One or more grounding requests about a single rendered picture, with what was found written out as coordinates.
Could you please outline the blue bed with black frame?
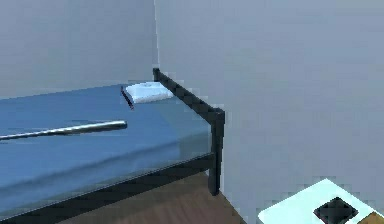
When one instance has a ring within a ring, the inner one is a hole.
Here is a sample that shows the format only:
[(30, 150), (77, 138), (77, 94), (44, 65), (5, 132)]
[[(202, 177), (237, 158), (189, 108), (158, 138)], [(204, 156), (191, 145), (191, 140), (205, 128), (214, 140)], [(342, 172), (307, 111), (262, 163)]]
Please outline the blue bed with black frame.
[[(206, 171), (220, 187), (225, 113), (164, 75), (0, 100), (0, 136), (123, 120), (126, 129), (0, 141), (0, 224), (57, 224)], [(160, 82), (172, 98), (133, 102)]]

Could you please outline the white pillow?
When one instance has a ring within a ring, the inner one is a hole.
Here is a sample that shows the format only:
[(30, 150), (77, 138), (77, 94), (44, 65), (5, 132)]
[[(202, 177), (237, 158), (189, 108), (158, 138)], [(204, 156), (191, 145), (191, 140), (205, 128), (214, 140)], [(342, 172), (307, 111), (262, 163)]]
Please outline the white pillow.
[(125, 88), (135, 104), (172, 98), (174, 94), (160, 82), (142, 82)]

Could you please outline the pale blue bedside table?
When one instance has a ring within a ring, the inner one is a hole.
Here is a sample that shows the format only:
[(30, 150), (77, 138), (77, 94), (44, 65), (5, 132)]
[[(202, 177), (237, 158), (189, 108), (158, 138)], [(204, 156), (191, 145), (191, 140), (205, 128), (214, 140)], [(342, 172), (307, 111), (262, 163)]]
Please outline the pale blue bedside table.
[(335, 197), (340, 197), (359, 211), (346, 224), (384, 224), (383, 214), (329, 179), (323, 179), (262, 210), (258, 218), (263, 224), (324, 224), (313, 211)]

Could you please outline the black square object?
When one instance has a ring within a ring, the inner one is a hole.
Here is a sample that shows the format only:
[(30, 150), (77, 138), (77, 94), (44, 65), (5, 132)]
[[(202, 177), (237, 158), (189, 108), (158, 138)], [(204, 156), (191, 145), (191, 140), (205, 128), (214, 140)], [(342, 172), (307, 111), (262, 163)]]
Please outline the black square object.
[(340, 197), (333, 198), (313, 211), (313, 214), (324, 224), (346, 224), (358, 213), (357, 209)]

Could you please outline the silver baseball bat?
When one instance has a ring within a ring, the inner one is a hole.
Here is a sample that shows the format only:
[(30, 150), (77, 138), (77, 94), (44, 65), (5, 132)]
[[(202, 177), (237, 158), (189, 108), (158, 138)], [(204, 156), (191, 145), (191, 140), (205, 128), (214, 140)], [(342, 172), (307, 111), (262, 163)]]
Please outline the silver baseball bat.
[(74, 135), (74, 134), (84, 134), (92, 132), (102, 132), (102, 131), (113, 131), (126, 129), (128, 124), (126, 121), (117, 120), (117, 121), (108, 121), (101, 123), (93, 123), (86, 125), (77, 125), (70, 127), (62, 127), (56, 129), (48, 129), (37, 132), (26, 132), (18, 133), (11, 135), (2, 135), (0, 136), (0, 141), (21, 139), (21, 138), (30, 138), (30, 137), (41, 137), (41, 136), (57, 136), (57, 135)]

